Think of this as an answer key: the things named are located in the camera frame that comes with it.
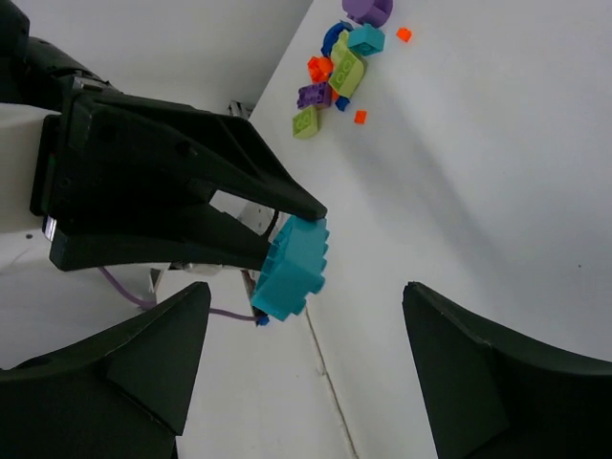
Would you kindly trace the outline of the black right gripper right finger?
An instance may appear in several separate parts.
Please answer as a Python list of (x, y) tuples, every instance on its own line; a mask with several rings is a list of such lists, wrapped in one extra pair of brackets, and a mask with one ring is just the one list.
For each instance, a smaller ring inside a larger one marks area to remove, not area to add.
[(404, 321), (440, 458), (608, 458), (611, 364), (474, 314), (419, 282)]

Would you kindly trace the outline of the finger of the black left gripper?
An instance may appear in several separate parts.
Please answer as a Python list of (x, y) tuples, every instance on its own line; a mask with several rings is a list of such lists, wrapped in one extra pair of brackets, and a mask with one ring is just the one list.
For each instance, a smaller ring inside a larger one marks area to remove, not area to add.
[(200, 200), (221, 190), (308, 221), (327, 214), (247, 120), (110, 94), (94, 96), (92, 109), (93, 122), (116, 131), (100, 156), (139, 184), (167, 181)]

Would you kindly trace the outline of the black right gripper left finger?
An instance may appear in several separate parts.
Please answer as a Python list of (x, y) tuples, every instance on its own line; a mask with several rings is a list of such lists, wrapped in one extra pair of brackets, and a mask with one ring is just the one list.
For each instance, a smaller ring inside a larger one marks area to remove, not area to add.
[(4, 458), (175, 458), (211, 295), (195, 282), (151, 310), (1, 373)]

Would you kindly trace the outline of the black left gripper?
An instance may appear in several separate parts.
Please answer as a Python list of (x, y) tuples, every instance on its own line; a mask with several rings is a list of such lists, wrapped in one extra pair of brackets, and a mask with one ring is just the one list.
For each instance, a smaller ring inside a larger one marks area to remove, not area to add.
[(208, 204), (142, 210), (129, 194), (143, 175), (119, 131), (141, 97), (67, 80), (45, 119), (31, 211), (44, 217), (50, 261), (63, 272), (146, 263), (224, 265), (259, 271), (270, 242)]

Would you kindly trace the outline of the large teal lego brick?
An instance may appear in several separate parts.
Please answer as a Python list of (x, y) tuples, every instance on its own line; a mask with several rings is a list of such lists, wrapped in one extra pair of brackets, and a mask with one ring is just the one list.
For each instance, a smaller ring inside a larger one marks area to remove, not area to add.
[(325, 218), (290, 217), (271, 243), (251, 305), (281, 321), (300, 315), (307, 296), (324, 286), (329, 235)]

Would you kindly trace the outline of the purple stepped lego brick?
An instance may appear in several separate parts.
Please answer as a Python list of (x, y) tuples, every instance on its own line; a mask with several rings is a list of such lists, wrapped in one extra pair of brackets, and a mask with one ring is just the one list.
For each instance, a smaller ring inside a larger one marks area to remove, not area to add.
[(328, 108), (332, 103), (332, 87), (327, 81), (303, 86), (297, 91), (298, 110), (314, 106), (316, 109)]

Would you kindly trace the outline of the small teal lego brick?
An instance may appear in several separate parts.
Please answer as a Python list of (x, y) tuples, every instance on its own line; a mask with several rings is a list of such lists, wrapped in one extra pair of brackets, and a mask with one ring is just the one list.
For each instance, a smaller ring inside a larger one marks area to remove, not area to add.
[(384, 49), (385, 35), (380, 29), (365, 24), (349, 33), (348, 48), (355, 53), (369, 56)]

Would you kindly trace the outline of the purple round lego piece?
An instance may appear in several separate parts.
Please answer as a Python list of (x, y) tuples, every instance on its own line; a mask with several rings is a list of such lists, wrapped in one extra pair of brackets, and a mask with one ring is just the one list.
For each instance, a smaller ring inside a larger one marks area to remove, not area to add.
[(369, 24), (375, 28), (383, 26), (393, 11), (393, 0), (342, 0), (342, 9), (347, 17), (357, 24)]

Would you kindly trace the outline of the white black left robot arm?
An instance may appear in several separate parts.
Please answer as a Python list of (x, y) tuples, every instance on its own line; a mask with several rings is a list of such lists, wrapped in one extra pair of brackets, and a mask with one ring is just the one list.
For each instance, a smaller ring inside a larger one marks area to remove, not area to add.
[(241, 118), (117, 90), (1, 5), (1, 248), (63, 272), (202, 264), (267, 270), (276, 245), (217, 192), (286, 214), (322, 248), (326, 207)]

